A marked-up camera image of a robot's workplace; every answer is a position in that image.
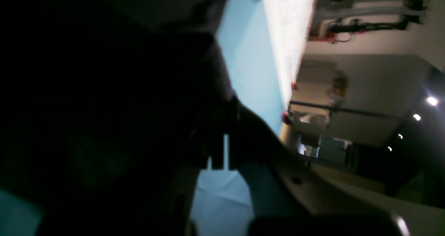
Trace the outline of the right gripper black padded left finger image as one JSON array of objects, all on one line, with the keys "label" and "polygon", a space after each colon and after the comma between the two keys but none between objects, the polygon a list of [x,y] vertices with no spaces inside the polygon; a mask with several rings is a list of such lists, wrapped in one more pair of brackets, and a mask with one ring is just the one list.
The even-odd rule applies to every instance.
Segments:
[{"label": "right gripper black padded left finger image", "polygon": [[196,228],[189,216],[202,170],[224,167],[224,133],[193,128],[180,151],[178,168],[171,180],[175,191],[173,206],[174,236],[196,236]]}]

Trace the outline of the right gripper silver right finger image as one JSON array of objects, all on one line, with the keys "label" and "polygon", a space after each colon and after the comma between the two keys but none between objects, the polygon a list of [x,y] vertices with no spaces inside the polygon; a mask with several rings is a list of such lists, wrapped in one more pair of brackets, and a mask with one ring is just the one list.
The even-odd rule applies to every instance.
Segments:
[{"label": "right gripper silver right finger image", "polygon": [[405,220],[306,167],[242,104],[229,105],[229,166],[250,189],[249,236],[409,236]]}]

